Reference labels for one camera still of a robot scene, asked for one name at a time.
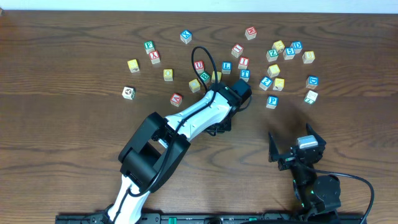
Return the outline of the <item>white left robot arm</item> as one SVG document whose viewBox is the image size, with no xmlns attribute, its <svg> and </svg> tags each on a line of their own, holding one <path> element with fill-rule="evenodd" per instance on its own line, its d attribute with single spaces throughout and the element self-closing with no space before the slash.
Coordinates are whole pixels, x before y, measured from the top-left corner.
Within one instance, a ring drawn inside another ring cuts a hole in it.
<svg viewBox="0 0 398 224">
<path fill-rule="evenodd" d="M 214 83 L 200 101 L 177 114 L 150 114 L 118 156 L 121 189 L 103 222 L 136 223 L 149 194 L 170 179 L 191 140 L 204 131 L 212 136 L 230 131 L 231 118 L 251 95 L 242 79 L 233 86 Z"/>
</svg>

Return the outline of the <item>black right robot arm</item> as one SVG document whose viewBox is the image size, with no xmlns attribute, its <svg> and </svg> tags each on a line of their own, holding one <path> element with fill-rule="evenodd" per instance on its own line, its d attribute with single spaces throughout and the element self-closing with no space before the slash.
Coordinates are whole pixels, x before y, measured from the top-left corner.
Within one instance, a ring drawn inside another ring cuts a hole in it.
<svg viewBox="0 0 398 224">
<path fill-rule="evenodd" d="M 303 209 L 298 213 L 308 218 L 336 210 L 341 206 L 340 181 L 333 175 L 318 176 L 313 165 L 321 160 L 326 141 L 312 127 L 306 125 L 307 135 L 298 138 L 289 152 L 280 154 L 269 135 L 269 162 L 277 162 L 278 169 L 291 171 L 294 192 Z"/>
</svg>

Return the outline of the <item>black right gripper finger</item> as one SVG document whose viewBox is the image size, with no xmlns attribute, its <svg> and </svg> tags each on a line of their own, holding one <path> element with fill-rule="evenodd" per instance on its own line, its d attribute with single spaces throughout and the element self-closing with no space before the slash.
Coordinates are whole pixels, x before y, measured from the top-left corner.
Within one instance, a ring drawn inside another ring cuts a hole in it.
<svg viewBox="0 0 398 224">
<path fill-rule="evenodd" d="M 275 144 L 274 138 L 272 137 L 271 133 L 268 133 L 269 137 L 269 162 L 276 162 L 279 160 L 279 151 Z"/>
<path fill-rule="evenodd" d="M 306 124 L 306 131 L 308 135 L 313 135 L 315 137 L 319 146 L 326 145 L 326 141 L 319 134 L 317 134 L 308 123 Z"/>
</svg>

